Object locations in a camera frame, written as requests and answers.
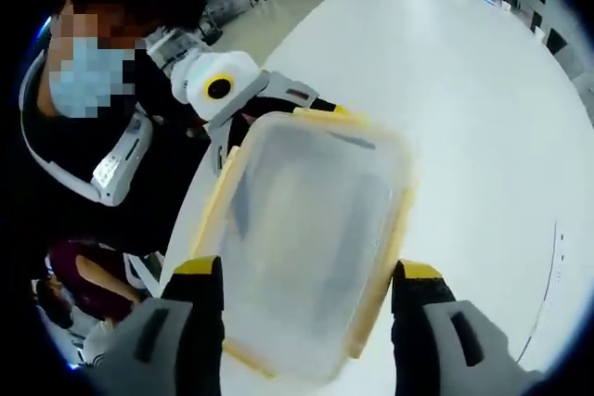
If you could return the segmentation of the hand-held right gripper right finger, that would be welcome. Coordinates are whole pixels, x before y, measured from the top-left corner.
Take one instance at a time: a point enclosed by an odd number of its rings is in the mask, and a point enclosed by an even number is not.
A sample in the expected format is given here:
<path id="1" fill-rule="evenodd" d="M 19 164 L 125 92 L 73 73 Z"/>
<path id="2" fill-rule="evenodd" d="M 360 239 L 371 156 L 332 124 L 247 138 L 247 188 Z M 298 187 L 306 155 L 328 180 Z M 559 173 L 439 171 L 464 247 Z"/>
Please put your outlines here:
<path id="1" fill-rule="evenodd" d="M 505 333 L 457 300 L 429 264 L 396 264 L 391 311 L 396 396 L 525 395 L 543 380 L 518 365 Z"/>

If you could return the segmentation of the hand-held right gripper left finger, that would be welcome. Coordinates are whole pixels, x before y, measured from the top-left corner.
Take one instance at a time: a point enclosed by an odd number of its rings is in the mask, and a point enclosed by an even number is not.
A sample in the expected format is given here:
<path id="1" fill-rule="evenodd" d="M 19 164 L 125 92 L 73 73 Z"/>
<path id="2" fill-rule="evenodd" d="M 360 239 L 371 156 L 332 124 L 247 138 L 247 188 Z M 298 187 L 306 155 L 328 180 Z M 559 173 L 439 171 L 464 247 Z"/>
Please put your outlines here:
<path id="1" fill-rule="evenodd" d="M 159 298 L 144 300 L 87 369 L 93 395 L 219 395 L 225 328 L 221 259 L 182 263 Z"/>

